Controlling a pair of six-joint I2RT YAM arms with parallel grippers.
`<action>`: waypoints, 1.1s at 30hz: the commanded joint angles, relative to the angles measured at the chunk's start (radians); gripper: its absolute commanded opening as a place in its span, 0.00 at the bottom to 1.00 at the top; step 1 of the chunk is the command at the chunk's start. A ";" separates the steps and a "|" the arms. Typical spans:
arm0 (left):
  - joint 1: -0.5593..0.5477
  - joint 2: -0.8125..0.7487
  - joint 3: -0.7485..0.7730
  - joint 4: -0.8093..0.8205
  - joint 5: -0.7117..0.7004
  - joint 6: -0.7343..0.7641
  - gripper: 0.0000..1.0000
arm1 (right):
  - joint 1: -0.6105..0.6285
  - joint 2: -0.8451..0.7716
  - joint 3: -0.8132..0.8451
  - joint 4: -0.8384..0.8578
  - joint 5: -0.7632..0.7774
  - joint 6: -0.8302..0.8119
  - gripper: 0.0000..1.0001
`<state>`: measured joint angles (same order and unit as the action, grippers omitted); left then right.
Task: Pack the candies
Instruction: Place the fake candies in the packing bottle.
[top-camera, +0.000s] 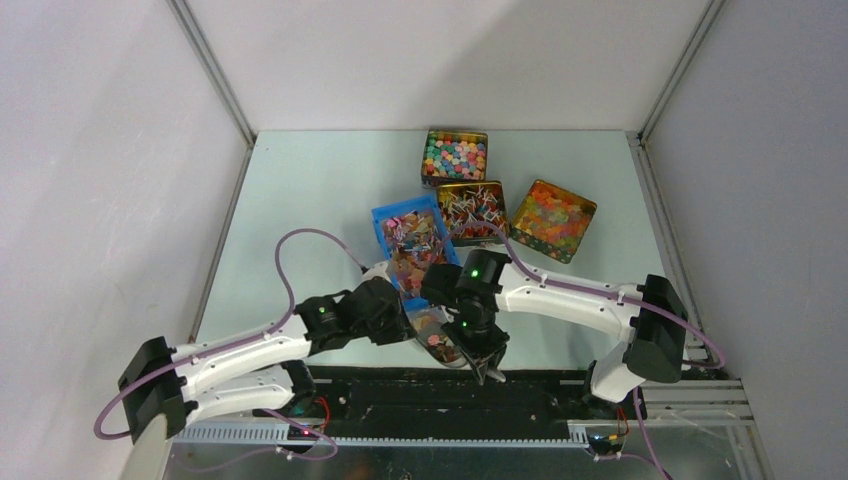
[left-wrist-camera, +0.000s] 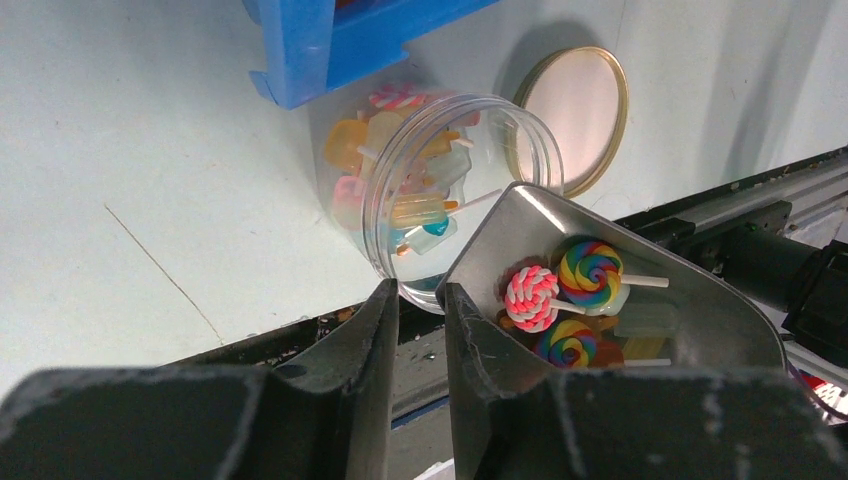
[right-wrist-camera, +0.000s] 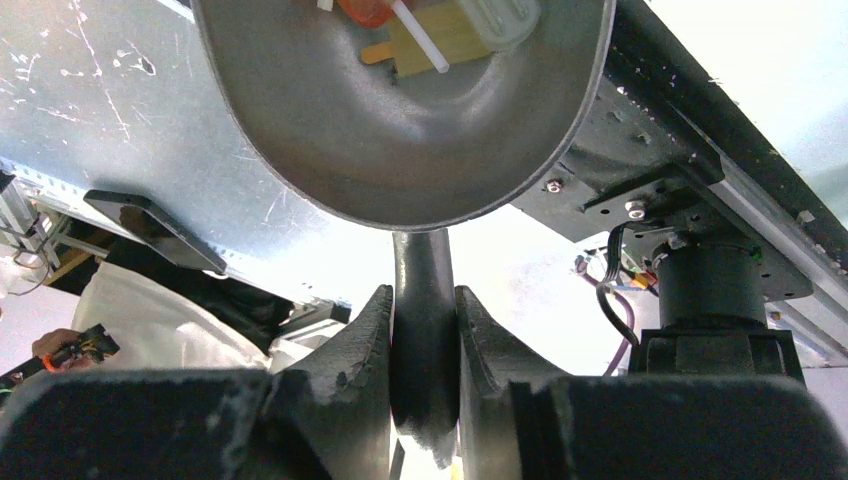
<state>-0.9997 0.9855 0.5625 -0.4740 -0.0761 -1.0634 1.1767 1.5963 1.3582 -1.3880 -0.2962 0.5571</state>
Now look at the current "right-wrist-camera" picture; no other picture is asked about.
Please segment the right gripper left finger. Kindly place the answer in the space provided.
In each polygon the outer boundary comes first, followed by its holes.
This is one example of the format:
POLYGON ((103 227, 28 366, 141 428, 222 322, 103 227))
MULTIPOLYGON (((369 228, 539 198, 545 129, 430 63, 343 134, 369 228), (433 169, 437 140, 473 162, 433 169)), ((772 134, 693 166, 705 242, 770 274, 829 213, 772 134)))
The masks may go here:
POLYGON ((264 403, 274 479, 385 479, 390 469, 389 347, 393 290, 276 374, 264 403))

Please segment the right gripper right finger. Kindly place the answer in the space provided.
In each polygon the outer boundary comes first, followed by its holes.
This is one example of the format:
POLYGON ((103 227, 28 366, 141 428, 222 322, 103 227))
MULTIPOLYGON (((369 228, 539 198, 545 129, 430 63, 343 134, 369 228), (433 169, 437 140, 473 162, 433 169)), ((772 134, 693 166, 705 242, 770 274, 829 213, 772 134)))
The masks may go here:
POLYGON ((460 452, 467 479, 567 476, 549 386, 568 374, 455 289, 460 341, 460 452))

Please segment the metal scoop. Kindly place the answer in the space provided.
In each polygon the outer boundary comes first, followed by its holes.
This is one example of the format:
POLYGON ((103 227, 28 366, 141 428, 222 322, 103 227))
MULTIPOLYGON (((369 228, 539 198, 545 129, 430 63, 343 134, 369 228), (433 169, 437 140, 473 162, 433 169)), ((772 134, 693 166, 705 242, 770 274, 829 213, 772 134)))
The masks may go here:
POLYGON ((393 234, 390 404, 444 469, 460 410, 448 228, 537 182, 573 143, 602 77, 612 1, 545 1, 490 60, 401 81, 354 57, 366 35, 301 1, 191 5, 217 86, 270 170, 319 208, 393 234))

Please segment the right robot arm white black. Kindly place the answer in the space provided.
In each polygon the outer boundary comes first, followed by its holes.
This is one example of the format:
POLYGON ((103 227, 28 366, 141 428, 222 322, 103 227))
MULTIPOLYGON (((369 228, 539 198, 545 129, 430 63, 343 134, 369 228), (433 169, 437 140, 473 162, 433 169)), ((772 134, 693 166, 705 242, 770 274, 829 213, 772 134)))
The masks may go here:
POLYGON ((279 374, 265 436, 306 478, 386 478, 388 427, 459 450, 470 479, 813 479, 838 438, 792 336, 766 326, 751 253, 657 254, 661 326, 630 372, 578 377, 498 324, 473 292, 378 290, 361 317, 279 374))

